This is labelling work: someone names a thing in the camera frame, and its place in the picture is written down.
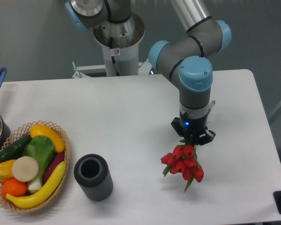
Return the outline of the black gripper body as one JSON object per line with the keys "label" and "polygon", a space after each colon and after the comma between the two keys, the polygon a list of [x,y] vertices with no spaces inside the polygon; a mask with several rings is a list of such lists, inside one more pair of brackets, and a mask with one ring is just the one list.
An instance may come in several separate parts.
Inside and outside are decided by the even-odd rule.
{"label": "black gripper body", "polygon": [[205,145],[215,138],[215,132],[207,128],[207,115],[192,119],[187,112],[180,113],[180,117],[175,117],[171,122],[176,133],[184,138],[184,131],[190,133],[190,143],[192,144],[192,133],[197,134],[197,145]]}

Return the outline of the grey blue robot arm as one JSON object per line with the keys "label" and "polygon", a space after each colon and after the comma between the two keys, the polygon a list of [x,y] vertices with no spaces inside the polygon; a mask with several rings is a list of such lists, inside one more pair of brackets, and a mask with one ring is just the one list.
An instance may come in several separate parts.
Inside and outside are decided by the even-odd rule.
{"label": "grey blue robot arm", "polygon": [[[156,42],[148,61],[179,90],[179,117],[172,121],[173,128],[186,143],[204,145],[215,137],[207,128],[213,83],[208,56],[230,44],[231,30],[212,18],[201,0],[174,0],[172,5],[187,36],[175,44]],[[139,42],[145,28],[129,0],[69,0],[65,8],[76,28],[92,29],[102,47],[107,76],[139,73]]]}

